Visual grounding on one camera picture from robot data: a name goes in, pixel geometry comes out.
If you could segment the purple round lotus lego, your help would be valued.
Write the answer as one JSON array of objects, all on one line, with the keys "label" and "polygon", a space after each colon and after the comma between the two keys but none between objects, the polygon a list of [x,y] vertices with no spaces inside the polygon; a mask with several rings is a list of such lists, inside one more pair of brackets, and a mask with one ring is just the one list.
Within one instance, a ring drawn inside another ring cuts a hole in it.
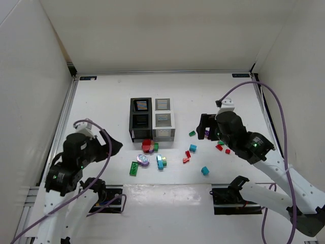
[{"label": "purple round lotus lego", "polygon": [[149,158],[146,155],[144,155],[144,154],[137,155],[137,162],[142,167],[147,167],[150,164]]}]

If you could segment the purple butterfly lego tile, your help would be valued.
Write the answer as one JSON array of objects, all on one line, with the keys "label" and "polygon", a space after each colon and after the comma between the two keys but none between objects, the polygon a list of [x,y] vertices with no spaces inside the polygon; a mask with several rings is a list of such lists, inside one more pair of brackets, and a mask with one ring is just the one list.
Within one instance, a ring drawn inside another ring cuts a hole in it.
[{"label": "purple butterfly lego tile", "polygon": [[150,141],[150,148],[149,148],[149,153],[150,154],[152,154],[154,152],[154,145],[155,145],[154,141],[151,140]]}]

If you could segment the cyan long lego brick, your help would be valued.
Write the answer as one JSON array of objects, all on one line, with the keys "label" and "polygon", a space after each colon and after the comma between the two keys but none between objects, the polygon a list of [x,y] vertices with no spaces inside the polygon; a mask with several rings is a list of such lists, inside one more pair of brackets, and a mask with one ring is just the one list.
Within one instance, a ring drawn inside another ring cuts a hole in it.
[{"label": "cyan long lego brick", "polygon": [[159,170],[163,170],[164,169],[164,163],[163,163],[163,158],[161,155],[157,155],[156,156],[156,160],[157,160],[157,166]]}]

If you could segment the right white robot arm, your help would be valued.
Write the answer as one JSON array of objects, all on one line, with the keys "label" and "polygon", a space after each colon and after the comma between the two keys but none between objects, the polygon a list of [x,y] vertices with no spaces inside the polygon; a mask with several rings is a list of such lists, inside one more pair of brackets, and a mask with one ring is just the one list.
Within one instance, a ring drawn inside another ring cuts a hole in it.
[{"label": "right white robot arm", "polygon": [[247,131],[241,117],[232,111],[202,114],[196,129],[202,140],[209,129],[209,139],[220,140],[235,155],[266,174],[284,193],[276,193],[243,177],[229,185],[230,192],[277,212],[302,234],[315,237],[324,228],[324,192],[304,179],[294,168],[285,166],[284,158],[262,134]]}]

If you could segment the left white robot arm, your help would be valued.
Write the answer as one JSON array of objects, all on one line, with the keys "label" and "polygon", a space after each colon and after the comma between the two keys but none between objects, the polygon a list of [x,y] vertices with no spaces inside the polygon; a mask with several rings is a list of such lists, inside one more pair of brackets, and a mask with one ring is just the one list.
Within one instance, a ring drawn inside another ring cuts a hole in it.
[{"label": "left white robot arm", "polygon": [[36,243],[72,243],[81,221],[105,199],[105,181],[99,176],[82,181],[83,170],[90,163],[108,161],[123,145],[104,129],[100,134],[105,144],[90,129],[77,129],[66,137],[62,152],[54,157],[45,180],[44,216]]}]

